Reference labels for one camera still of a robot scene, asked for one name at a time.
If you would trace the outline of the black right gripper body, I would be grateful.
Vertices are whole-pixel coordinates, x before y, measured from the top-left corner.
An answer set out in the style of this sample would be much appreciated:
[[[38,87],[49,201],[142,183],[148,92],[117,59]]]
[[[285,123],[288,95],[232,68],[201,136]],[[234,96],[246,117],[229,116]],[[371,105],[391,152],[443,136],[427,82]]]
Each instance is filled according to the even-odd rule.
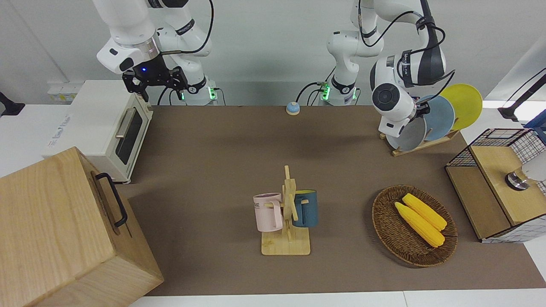
[[[162,55],[158,55],[152,60],[144,61],[123,72],[123,82],[133,81],[139,84],[142,81],[148,81],[148,86],[165,86],[172,89],[177,83],[189,82],[180,66],[169,69]]]

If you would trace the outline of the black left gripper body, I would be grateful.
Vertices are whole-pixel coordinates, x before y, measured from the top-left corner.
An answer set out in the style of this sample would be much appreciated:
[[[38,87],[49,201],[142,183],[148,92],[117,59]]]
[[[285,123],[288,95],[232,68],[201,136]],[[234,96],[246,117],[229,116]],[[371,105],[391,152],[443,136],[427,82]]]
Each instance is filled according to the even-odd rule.
[[[412,99],[415,103],[415,111],[413,111],[413,116],[419,116],[419,109],[430,109],[429,101],[431,98],[412,97]]]

